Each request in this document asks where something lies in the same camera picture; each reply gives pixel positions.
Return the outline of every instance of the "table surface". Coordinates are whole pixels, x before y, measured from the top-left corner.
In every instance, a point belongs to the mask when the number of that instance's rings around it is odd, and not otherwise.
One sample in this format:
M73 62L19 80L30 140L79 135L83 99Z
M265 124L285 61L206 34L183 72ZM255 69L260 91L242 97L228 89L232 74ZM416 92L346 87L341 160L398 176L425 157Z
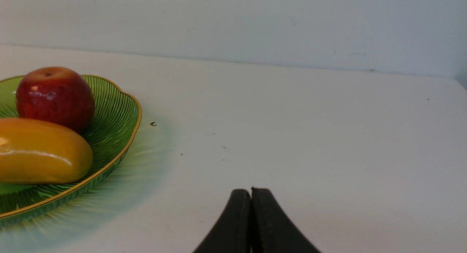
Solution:
M2 253L189 253L252 186L323 253L467 252L454 79L0 45L2 78L45 66L116 82L142 125L93 191L4 228Z

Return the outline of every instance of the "plate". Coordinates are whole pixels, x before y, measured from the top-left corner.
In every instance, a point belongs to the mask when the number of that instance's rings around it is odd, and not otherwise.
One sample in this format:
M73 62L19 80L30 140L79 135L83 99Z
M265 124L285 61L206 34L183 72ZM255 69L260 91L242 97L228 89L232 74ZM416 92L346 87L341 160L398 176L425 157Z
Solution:
M16 88L23 75L0 81L0 118L18 117ZM138 100L103 77L82 75L96 102L95 116L81 135L92 148L89 173L67 184L19 185L0 183L0 227L48 213L87 192L120 164L141 123Z

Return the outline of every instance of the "plate rim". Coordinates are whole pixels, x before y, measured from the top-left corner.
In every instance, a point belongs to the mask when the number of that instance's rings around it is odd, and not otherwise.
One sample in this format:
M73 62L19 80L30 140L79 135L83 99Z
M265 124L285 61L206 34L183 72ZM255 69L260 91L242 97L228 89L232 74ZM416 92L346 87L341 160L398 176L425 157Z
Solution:
M10 77L10 78L7 78L7 79L3 79L3 80L0 80L0 82L5 82L5 81L8 81L8 80L13 80L13 79L17 79L19 77L24 77L25 75L17 75L17 76L14 76L14 77ZM87 177L85 180L82 180L81 182L77 183L75 186L73 186L72 188L69 188L65 191L63 191L62 193L58 194L58 195L54 195L53 197L51 198L47 198L45 200L42 200L38 203L34 203L32 205L29 205L27 207L23 207L23 208L20 208L20 209L16 209L16 210L13 210L13 211L10 211L10 212L7 212L7 213L3 213L3 214L0 214L0 220L3 219L3 218L8 218L8 217L11 217L13 215L17 215L17 214L20 214L20 213L24 213L26 211L29 211L29 210L33 210L34 208L37 208L37 207L40 207L42 205L45 205L45 204L48 204L48 203L51 203L55 200L58 200L60 198L63 198L64 196L74 192L75 190L79 189L80 187L86 185L87 183L89 183L90 181L92 181L94 178L98 177L99 175L101 175L102 173L104 173L108 168L110 168L118 159L120 159L122 157L122 155L124 155L128 149L130 148L130 145L133 143L133 140L135 139L135 136L136 136L136 132L138 131L139 127L140 127L140 124L141 124L141 120L142 120L142 107L141 107L141 104L140 102L138 101L138 99L136 97L134 97L133 95L127 93L127 92L124 92L117 84L115 84L115 82L112 82L111 80L107 79L107 78L104 78L104 77L100 77L98 75L87 75L87 74L83 74L83 75L80 75L82 77L95 77L95 78L98 78L98 79L102 79L108 83L110 83L111 85L115 86L115 88L117 88L117 90L124 94L124 95L127 95L129 96L130 98L132 98L135 102L136 102L136 105L138 106L138 120L136 122L136 125L135 125L135 128L133 129L133 132L131 133L131 137L130 137L130 140L128 140L127 144L123 147L123 149L120 151L120 153L118 153L117 156L115 156L115 158L113 158L110 162L108 162L103 168L101 168L99 171L93 173L92 175L90 175L89 177Z

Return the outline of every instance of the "white wall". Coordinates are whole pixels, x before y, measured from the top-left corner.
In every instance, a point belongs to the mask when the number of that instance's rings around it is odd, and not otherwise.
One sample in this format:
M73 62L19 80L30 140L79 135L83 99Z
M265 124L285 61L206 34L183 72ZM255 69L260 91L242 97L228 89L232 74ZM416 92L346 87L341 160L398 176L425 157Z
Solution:
M0 42L457 77L467 0L0 0Z

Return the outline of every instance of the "plastic fruit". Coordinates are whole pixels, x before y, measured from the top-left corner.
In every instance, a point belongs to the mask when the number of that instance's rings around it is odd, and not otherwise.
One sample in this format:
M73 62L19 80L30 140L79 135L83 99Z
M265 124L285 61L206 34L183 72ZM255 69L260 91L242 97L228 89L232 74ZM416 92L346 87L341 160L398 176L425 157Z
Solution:
M95 102L89 85L77 72L45 67L23 77L16 90L16 108L22 118L82 132L94 117Z
M92 165L92 150L73 130L26 118L0 119L0 182L69 183Z

